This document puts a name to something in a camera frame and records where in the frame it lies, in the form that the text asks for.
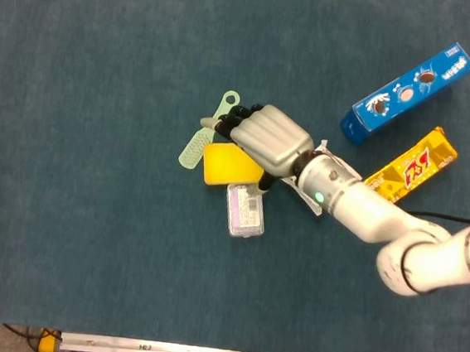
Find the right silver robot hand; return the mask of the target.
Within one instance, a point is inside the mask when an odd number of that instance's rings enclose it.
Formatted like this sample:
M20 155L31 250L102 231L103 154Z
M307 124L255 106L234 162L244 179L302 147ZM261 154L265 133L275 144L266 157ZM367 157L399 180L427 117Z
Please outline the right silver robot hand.
M200 124L233 142L264 170L252 190L255 194L293 176L295 162L314 151L311 135L272 104L236 105L218 118L202 118Z

